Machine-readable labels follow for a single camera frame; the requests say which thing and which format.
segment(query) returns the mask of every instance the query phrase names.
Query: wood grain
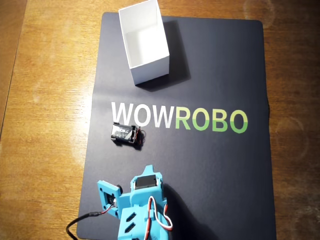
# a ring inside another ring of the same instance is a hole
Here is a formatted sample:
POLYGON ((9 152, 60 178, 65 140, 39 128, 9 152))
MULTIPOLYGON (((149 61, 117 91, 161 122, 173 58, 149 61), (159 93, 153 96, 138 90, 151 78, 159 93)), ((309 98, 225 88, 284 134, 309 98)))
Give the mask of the wood grain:
MULTIPOLYGON (((28 1, 0 141, 0 239, 69 239, 102 14, 136 2, 28 1)), ((278 240, 320 239, 319 4, 159 0, 166 16, 263 23, 278 240)))
POLYGON ((0 135, 27 0, 0 0, 0 135))

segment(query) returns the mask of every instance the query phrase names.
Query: blue 3d printed part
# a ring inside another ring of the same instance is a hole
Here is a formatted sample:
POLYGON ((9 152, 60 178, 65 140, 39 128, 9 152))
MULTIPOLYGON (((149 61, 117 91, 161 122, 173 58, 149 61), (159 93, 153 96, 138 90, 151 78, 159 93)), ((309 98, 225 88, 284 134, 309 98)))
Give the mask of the blue 3d printed part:
MULTIPOLYGON (((135 176, 130 183, 131 192, 122 193, 120 186, 100 180, 97 183, 102 208, 105 211, 112 204, 108 213, 120 219, 118 240, 144 240, 148 221, 148 202, 150 196, 156 201, 158 220, 167 225, 164 208, 167 199, 163 192, 163 179, 160 172, 148 165, 143 173, 135 176)), ((168 231, 156 220, 155 208, 151 202, 149 238, 152 240, 168 240, 168 231)))

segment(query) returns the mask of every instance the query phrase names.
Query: wire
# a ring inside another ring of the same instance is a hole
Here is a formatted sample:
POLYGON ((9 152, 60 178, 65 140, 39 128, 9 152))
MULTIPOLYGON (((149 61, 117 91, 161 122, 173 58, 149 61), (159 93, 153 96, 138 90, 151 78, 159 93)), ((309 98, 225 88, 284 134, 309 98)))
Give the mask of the wire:
POLYGON ((112 208, 114 208, 114 202, 113 202, 105 211, 93 211, 93 212, 89 212, 89 213, 87 213, 87 214, 85 214, 85 215, 82 215, 82 216, 76 218, 75 220, 73 220, 72 222, 70 222, 70 223, 66 226, 66 228, 65 228, 66 233, 67 233, 73 240, 78 240, 78 238, 77 238, 75 235, 73 235, 73 234, 70 232, 70 230, 69 230, 69 228, 70 228, 73 224, 75 224, 75 223, 77 223, 77 222, 79 222, 79 221, 81 221, 81 220, 83 220, 83 219, 89 218, 89 217, 98 217, 98 216, 100 216, 100 215, 102 215, 102 214, 105 214, 106 212, 108 212, 108 211, 109 211, 110 209, 112 209, 112 208))
POLYGON ((153 202, 153 207, 154 207, 154 214, 155 214, 155 219, 158 222, 158 224, 163 227, 165 230, 167 231, 172 231, 173 229, 173 224, 172 221, 170 219, 170 217, 167 216, 167 210, 168 210, 168 205, 165 204, 164 205, 164 209, 163 209, 163 216, 164 218, 167 220, 167 222, 169 222, 169 225, 164 225, 158 218, 158 211, 157 211, 157 203, 156 200, 153 196, 149 197, 149 201, 148 201, 148 219, 146 221, 146 228, 145 228, 145 234, 144 234, 144 240, 147 240, 149 237, 149 233, 150 233, 150 210, 151 210, 151 203, 153 202))

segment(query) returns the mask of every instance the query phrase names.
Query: white box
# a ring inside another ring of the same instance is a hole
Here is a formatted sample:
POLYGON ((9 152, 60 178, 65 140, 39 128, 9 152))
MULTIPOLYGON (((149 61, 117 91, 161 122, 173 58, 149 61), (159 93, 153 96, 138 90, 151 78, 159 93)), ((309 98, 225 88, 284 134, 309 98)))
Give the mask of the white box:
POLYGON ((134 84, 169 73, 169 49, 157 0, 119 10, 126 58, 134 84))

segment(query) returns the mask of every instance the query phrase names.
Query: black cable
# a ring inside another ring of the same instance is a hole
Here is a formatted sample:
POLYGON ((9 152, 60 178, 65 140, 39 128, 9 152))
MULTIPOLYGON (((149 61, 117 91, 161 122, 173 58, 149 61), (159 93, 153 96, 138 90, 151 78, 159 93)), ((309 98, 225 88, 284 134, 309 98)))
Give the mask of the black cable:
POLYGON ((93 211, 93 212, 89 212, 89 213, 87 213, 87 214, 85 214, 85 215, 82 215, 82 216, 76 218, 75 220, 73 220, 72 222, 70 222, 70 223, 66 226, 66 228, 65 228, 66 233, 67 233, 73 240, 78 240, 78 238, 70 232, 69 228, 70 228, 73 224, 75 224, 75 223, 77 223, 77 222, 79 222, 79 221, 81 221, 81 220, 83 220, 83 219, 86 219, 86 218, 89 218, 89 217, 98 217, 98 216, 100 216, 101 214, 102 214, 102 213, 101 213, 100 211, 93 211))

